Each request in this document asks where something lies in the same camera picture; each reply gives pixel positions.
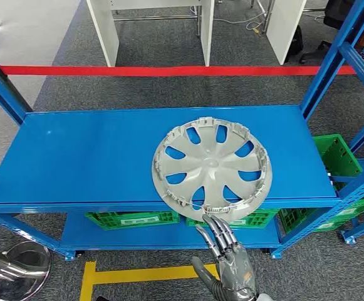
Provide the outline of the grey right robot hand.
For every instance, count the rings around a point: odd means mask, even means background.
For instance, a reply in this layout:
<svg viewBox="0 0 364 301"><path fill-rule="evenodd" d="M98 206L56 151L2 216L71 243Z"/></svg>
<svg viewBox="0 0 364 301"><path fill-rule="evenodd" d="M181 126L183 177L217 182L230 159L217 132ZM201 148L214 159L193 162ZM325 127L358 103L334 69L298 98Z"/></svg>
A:
<svg viewBox="0 0 364 301"><path fill-rule="evenodd" d="M192 258L194 271L217 300L257 300L254 271L247 250L235 236L224 219L203 215L214 240L203 227L196 229L215 258L219 279L204 266L199 257Z"/></svg>

